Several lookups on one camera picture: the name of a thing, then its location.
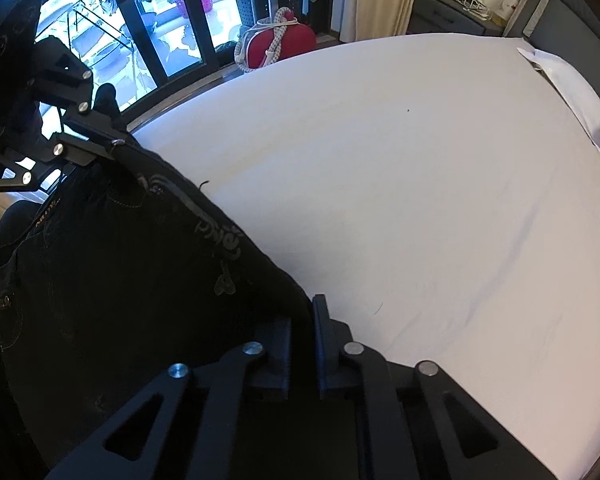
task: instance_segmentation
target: bed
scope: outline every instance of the bed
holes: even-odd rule
[[[555,23],[550,8],[536,39],[542,20]],[[600,455],[600,153],[518,52],[541,43],[429,34],[328,48],[135,135],[208,181],[357,340],[395,362],[437,361],[576,480]]]

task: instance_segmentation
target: white pillowcase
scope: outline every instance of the white pillowcase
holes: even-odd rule
[[[600,97],[586,79],[561,57],[543,50],[518,49],[542,69],[600,153]]]

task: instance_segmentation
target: white cord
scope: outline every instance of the white cord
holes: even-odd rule
[[[253,72],[254,70],[257,70],[257,68],[249,68],[247,66],[247,52],[249,50],[251,40],[253,40],[253,38],[255,38],[256,35],[263,30],[269,30],[272,28],[273,40],[271,41],[268,49],[265,51],[266,58],[262,66],[270,65],[280,59],[282,38],[285,35],[286,28],[289,25],[296,25],[298,23],[297,18],[288,21],[285,19],[285,13],[290,11],[291,9],[288,7],[280,7],[278,12],[276,12],[276,15],[273,17],[273,23],[269,23],[269,19],[265,18],[264,20],[258,20],[256,25],[253,25],[253,27],[245,31],[240,38],[240,41],[238,41],[236,44],[234,52],[235,63],[243,72]]]

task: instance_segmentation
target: triangular cutout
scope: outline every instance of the triangular cutout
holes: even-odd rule
[[[104,449],[127,460],[138,460],[154,426],[164,397],[155,394],[104,443]]]
[[[496,438],[452,394],[445,395],[445,407],[465,457],[473,458],[498,447]]]

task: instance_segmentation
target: headboard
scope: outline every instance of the headboard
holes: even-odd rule
[[[504,36],[560,56],[600,96],[600,21],[584,0],[521,0]]]

